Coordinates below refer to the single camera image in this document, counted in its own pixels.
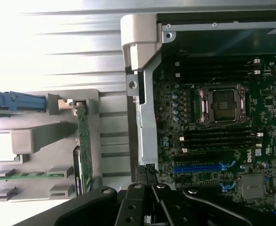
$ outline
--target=ram slot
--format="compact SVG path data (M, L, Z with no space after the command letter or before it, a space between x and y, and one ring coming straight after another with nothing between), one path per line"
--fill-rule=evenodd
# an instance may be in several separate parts
M178 79L182 83L198 83L204 81L214 82L242 82L259 78L261 75L261 63L259 59L225 61L206 58L189 59L176 67L175 73L179 73Z

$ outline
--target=green circuit board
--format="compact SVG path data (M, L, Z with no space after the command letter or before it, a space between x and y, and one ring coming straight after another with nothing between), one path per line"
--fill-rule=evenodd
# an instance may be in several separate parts
M82 193L87 193L91 189L93 181L92 154L90 146L90 131L87 121L87 106L78 106L76 108L79 132L79 170L78 179L82 186Z
M154 73L159 180L276 211L276 56L248 56L244 67L235 60L192 62L192 71L188 61L169 59Z

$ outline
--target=screw hole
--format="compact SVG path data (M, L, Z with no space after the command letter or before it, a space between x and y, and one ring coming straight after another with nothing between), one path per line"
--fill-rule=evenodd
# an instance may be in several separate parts
M130 210L134 210L134 209L136 209L136 206L135 205L132 205L132 206L129 206L128 207Z
M125 221L128 222L128 223L130 223L130 222L133 222L134 219L133 218L126 218Z
M138 84L135 81L131 81L131 82L129 82L128 86L131 89L136 89L138 87Z

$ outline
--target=silver metal surface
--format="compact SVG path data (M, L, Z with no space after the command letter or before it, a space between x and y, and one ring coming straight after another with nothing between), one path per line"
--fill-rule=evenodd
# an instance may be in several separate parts
M158 167L158 140L157 124L153 103L153 71L161 63L161 54L158 54L144 69L145 103L140 104L136 99L136 113L139 142L139 164L155 164Z
M128 74L126 76L126 88L128 96L138 96L139 95L139 81L138 74Z
M110 191L110 189L104 189L104 190L102 191L102 193L104 193L104 194L109 194L109 193L111 193L111 191Z
M161 188L165 188L165 187L166 187L166 186L165 186L164 184L158 184L158 185L157 185L157 188L160 188L160 189L161 189Z
M189 189L188 192L189 192L190 194L196 194L198 191L195 190L195 189Z
M276 22L255 22L255 23L213 23L213 24L181 24L172 25L171 28L163 26L163 32L183 32L183 31L210 31L210 30L244 30L244 29L267 29L276 28Z
M162 32L162 42L170 43L176 38L176 32Z

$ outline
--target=black pcie slot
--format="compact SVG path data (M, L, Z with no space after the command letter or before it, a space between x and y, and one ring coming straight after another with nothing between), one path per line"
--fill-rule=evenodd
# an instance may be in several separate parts
M179 177L174 177L174 182L177 183L191 183L193 176L188 175L188 176L179 176Z
M256 132L250 133L249 131L246 132L229 132L229 133L208 133L208 134L187 134L184 135L183 138L186 139L210 139L216 137L246 137L246 136L256 136Z
M222 152L186 153L173 157L174 166L187 166L199 164L215 164L220 160Z
M223 143L230 143L230 144L236 144L241 142L254 142L259 143L259 139L257 137L219 137L219 138L210 138L210 139L188 139L181 141L182 145L205 145L205 144L223 144Z
M233 128L222 128L222 129L199 129L199 130L186 130L183 131L181 134L183 135L188 135L188 134L226 134L226 133L236 133L236 132L252 132L252 133L257 133L259 130L257 127L233 127Z
M182 154L173 157L174 162L189 162L189 161L200 161L200 163L212 161L214 159L219 160L220 155L223 152L214 153L201 153L201 154Z

